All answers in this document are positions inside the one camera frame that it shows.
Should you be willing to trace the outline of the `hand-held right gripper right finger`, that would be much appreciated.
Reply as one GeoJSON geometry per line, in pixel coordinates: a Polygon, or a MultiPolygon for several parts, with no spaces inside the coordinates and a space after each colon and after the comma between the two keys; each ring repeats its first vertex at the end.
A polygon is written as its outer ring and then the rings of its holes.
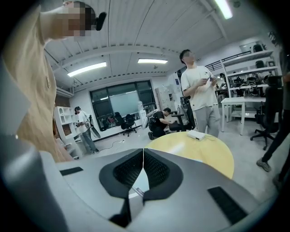
{"type": "Polygon", "coordinates": [[[202,162],[145,149],[144,169],[144,225],[254,225],[270,209],[202,162]]]}

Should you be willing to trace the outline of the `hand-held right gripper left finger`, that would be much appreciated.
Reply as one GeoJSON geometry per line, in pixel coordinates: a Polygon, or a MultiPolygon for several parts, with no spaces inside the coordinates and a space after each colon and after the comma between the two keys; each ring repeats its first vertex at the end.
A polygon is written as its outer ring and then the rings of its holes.
{"type": "Polygon", "coordinates": [[[63,178],[95,212],[106,219],[135,218],[143,208],[134,184],[143,168],[143,149],[56,164],[63,178]]]}

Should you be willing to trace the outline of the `round wooden table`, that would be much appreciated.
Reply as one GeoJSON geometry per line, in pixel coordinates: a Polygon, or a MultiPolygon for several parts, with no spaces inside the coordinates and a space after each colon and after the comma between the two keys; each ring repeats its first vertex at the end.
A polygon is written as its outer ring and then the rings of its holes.
{"type": "Polygon", "coordinates": [[[188,137],[187,132],[175,132],[151,141],[146,148],[203,162],[228,178],[233,177],[233,155],[228,146],[214,136],[206,134],[198,141],[188,137]]]}

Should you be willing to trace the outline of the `white box device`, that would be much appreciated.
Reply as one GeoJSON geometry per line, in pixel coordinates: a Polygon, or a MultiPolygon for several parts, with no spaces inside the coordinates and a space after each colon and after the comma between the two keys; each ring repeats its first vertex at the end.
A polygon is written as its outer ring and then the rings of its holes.
{"type": "Polygon", "coordinates": [[[187,136],[195,140],[201,141],[204,139],[205,134],[196,130],[190,130],[187,132],[187,136]]]}

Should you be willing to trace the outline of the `white cubby shelf unit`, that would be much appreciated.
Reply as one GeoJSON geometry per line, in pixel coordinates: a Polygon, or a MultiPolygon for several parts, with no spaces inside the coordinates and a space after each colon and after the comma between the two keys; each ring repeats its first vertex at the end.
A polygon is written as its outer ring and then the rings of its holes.
{"type": "Polygon", "coordinates": [[[79,147],[75,141],[79,133],[76,129],[75,111],[70,107],[56,106],[54,108],[54,119],[59,134],[61,146],[70,154],[74,160],[80,156],[79,147]]]}

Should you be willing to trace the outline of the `black office chair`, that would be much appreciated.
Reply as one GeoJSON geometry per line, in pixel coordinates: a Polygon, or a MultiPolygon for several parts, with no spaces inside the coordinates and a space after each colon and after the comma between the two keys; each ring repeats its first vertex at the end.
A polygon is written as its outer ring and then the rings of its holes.
{"type": "Polygon", "coordinates": [[[135,120],[134,117],[130,114],[127,114],[125,119],[126,120],[122,123],[121,128],[124,130],[123,135],[127,134],[129,137],[131,132],[137,133],[136,128],[134,127],[135,120]]]}
{"type": "Polygon", "coordinates": [[[190,105],[183,107],[179,105],[177,111],[172,111],[171,116],[176,118],[176,121],[173,124],[169,125],[170,131],[187,131],[195,129],[195,122],[193,117],[193,112],[190,105]]]}
{"type": "Polygon", "coordinates": [[[124,119],[122,118],[122,116],[120,115],[119,112],[115,112],[115,123],[116,123],[116,126],[120,126],[121,129],[124,129],[124,119]]]}
{"type": "Polygon", "coordinates": [[[268,147],[268,139],[274,139],[271,134],[279,130],[282,121],[283,88],[267,87],[265,96],[266,101],[261,102],[261,106],[257,109],[255,114],[256,123],[259,124],[263,130],[256,129],[254,131],[255,135],[250,138],[252,141],[254,138],[263,137],[265,140],[263,150],[266,150],[268,147]]]}

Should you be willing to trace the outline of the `dark framed window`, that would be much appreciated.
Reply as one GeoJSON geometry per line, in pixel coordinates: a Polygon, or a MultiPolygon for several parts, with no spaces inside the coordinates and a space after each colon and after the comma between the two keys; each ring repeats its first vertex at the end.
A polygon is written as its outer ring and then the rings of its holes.
{"type": "Polygon", "coordinates": [[[100,131],[116,127],[115,112],[119,112],[124,121],[127,114],[132,115],[134,120],[139,120],[140,111],[149,113],[156,109],[149,80],[94,90],[90,92],[90,97],[100,131]]]}

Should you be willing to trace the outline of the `white small table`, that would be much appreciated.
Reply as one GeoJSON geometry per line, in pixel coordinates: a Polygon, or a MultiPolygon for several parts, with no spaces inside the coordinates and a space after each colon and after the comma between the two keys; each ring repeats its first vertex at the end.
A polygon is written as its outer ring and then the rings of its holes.
{"type": "Polygon", "coordinates": [[[243,135],[245,118],[254,118],[255,113],[251,111],[246,111],[246,103],[254,102],[261,103],[266,102],[265,97],[230,97],[224,98],[221,101],[222,104],[222,128],[221,132],[225,131],[225,122],[229,122],[234,117],[241,118],[240,135],[243,135]],[[232,112],[232,106],[241,106],[241,112],[239,114],[232,112]]]}

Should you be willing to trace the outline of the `white lockers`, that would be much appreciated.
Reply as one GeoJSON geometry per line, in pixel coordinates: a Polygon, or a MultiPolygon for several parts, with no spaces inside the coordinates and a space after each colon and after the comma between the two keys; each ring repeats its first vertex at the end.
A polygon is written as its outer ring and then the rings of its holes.
{"type": "Polygon", "coordinates": [[[170,108],[171,111],[177,111],[179,102],[178,102],[178,93],[173,84],[167,86],[162,85],[155,89],[158,108],[163,110],[165,108],[170,108]]]}

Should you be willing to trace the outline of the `person's tan shirt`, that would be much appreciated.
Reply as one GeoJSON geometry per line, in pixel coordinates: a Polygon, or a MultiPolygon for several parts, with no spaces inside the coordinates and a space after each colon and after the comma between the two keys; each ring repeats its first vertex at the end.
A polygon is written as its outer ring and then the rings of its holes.
{"type": "Polygon", "coordinates": [[[40,23],[41,7],[30,10],[16,26],[4,46],[3,58],[11,79],[30,102],[17,130],[20,139],[49,152],[55,162],[72,161],[53,135],[56,82],[44,55],[40,23]]]}

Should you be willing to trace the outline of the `long ceiling light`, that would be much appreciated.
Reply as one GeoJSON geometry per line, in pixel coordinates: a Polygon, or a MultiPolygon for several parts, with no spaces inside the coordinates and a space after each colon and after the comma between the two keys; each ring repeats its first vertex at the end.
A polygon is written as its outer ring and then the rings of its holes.
{"type": "Polygon", "coordinates": [[[140,58],[138,63],[166,64],[167,60],[140,58]]]}
{"type": "Polygon", "coordinates": [[[232,11],[229,7],[227,0],[214,0],[217,6],[219,7],[221,13],[225,19],[230,19],[233,17],[232,11]]]}
{"type": "Polygon", "coordinates": [[[91,70],[94,70],[94,69],[104,68],[104,67],[106,67],[106,62],[97,63],[97,64],[93,64],[93,65],[90,65],[90,66],[75,70],[73,72],[70,72],[70,73],[68,73],[68,76],[69,77],[74,77],[74,76],[79,75],[81,73],[85,73],[85,72],[88,72],[88,71],[91,71],[91,70]]]}

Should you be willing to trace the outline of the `white shelf rack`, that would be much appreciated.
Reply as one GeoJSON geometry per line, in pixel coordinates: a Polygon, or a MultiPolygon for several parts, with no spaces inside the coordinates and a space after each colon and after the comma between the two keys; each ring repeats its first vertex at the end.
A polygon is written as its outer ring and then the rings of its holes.
{"type": "MultiPolygon", "coordinates": [[[[220,60],[227,83],[227,98],[265,97],[266,78],[280,74],[280,65],[273,50],[247,51],[220,60]]],[[[246,103],[246,111],[256,113],[260,103],[246,103]]],[[[232,106],[239,114],[241,106],[232,106]]]]}

